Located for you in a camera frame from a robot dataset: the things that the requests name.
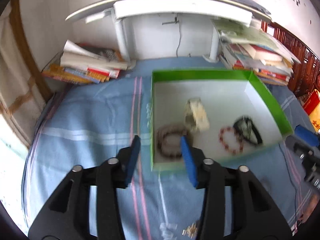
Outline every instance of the bed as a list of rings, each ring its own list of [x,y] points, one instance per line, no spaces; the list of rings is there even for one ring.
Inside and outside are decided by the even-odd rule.
[[[26,161],[22,203],[28,227],[42,205],[70,169],[76,165],[100,165],[141,138],[141,154],[133,183],[118,189],[118,202],[126,239],[186,239],[183,229],[200,217],[204,191],[195,190],[185,172],[150,170],[150,96],[154,69],[212,67],[197,57],[138,61],[136,67],[114,81],[74,86],[56,93],[38,121],[35,139]],[[307,114],[287,87],[268,86],[292,127],[313,129]],[[303,181],[299,157],[284,143],[246,157],[222,163],[231,168],[247,165],[270,193],[290,227],[305,210],[312,189]],[[90,190],[90,233],[97,235],[96,189]],[[231,230],[231,196],[226,189],[225,234]]]

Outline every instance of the screw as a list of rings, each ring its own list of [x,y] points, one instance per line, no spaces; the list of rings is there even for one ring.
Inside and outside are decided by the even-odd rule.
[[[113,164],[117,164],[119,162],[119,160],[117,158],[110,158],[108,160],[108,163],[113,165]]]
[[[242,165],[242,166],[239,167],[239,171],[248,172],[249,168],[247,166]]]
[[[74,171],[74,172],[78,172],[78,171],[81,171],[81,170],[82,170],[82,166],[81,165],[75,165],[72,168],[72,171]]]
[[[205,165],[212,165],[213,164],[213,159],[206,158],[206,159],[203,160],[203,163]]]

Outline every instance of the white wall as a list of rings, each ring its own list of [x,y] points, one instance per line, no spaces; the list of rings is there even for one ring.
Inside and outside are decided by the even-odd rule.
[[[100,0],[20,0],[22,22],[32,53],[42,69],[67,39],[117,49],[111,17],[85,24],[84,20],[66,23],[72,12]],[[320,55],[320,18],[309,0],[255,0],[266,7],[275,22],[294,33]],[[212,26],[207,16],[179,14],[181,44],[179,56],[209,54]],[[125,20],[131,58],[175,57],[179,44],[179,25],[173,14],[146,15]]]
[[[320,56],[320,17],[310,0],[254,0],[271,12],[279,23]]]

